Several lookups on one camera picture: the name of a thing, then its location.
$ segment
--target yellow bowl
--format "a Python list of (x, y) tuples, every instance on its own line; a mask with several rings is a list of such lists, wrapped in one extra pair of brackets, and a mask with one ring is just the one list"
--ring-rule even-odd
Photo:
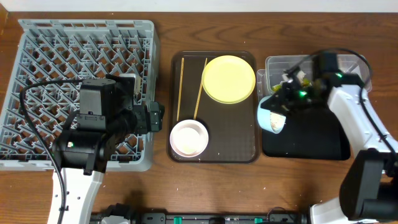
[(203, 89), (213, 100), (232, 104), (245, 100), (253, 92), (256, 77), (243, 59), (225, 55), (209, 62), (202, 73)]

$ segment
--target wooden stick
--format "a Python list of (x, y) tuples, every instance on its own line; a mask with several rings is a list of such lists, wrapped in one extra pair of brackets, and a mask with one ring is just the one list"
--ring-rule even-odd
[[(207, 58), (205, 60), (205, 66), (203, 67), (203, 70), (205, 69), (207, 64)], [(197, 99), (197, 106), (195, 107), (195, 113), (193, 114), (193, 119), (197, 119), (197, 114), (198, 114), (198, 109), (199, 109), (199, 101), (200, 101), (200, 94), (201, 94), (201, 89), (202, 89), (203, 83), (201, 82), (200, 79), (200, 87), (199, 87), (199, 93), (198, 93), (198, 99)]]
[(180, 116), (180, 103), (181, 103), (181, 90), (182, 90), (182, 75), (184, 72), (184, 58), (181, 59), (181, 74), (180, 74), (180, 89), (178, 91), (178, 108), (177, 108), (177, 121)]

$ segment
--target metal grid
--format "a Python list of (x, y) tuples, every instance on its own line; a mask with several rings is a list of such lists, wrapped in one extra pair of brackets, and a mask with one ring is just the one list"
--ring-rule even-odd
[[(157, 73), (151, 65), (154, 59), (151, 56), (155, 54), (154, 29), (150, 22), (152, 30), (148, 32), (146, 22), (150, 21), (20, 21), (25, 34), (1, 115), (0, 163), (48, 159), (19, 109), (19, 92), (27, 85), (50, 80), (104, 78), (107, 73), (116, 76), (135, 73), (142, 77), (142, 84), (134, 104), (153, 101)], [(80, 84), (66, 83), (40, 86), (27, 92), (28, 113), (49, 147), (61, 133), (68, 114), (79, 110), (79, 89)], [(153, 139), (127, 135), (125, 141), (116, 146), (111, 160), (140, 160), (148, 150), (148, 140)]]

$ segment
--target light blue cup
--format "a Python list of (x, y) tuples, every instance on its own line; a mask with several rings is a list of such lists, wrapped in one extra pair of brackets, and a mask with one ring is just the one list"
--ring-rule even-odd
[(273, 130), (271, 126), (271, 111), (261, 108), (261, 103), (265, 102), (270, 97), (271, 96), (266, 96), (263, 99), (261, 99), (259, 106), (257, 107), (257, 122), (259, 123), (259, 126), (262, 129), (269, 131), (271, 133), (278, 134), (282, 131), (283, 127), (279, 128), (278, 130)]

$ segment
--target wooden table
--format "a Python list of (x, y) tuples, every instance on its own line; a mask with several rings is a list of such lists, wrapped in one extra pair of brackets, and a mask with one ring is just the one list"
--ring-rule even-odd
[[(257, 69), (270, 55), (309, 54), (346, 47), (374, 69), (370, 99), (398, 138), (398, 14), (12, 12), (1, 22), (0, 99), (4, 100), (22, 29), (17, 19), (148, 19), (160, 37), (156, 100), (167, 106), (170, 64), (180, 50), (247, 50)], [(168, 127), (164, 119), (164, 129)], [(115, 203), (140, 211), (266, 213), (272, 207), (307, 212), (310, 204), (338, 196), (347, 161), (260, 158), (249, 165), (178, 164), (166, 153), (167, 132), (155, 135), (155, 156), (146, 172), (107, 172), (94, 204)], [(46, 223), (52, 172), (0, 172), (0, 223)]]

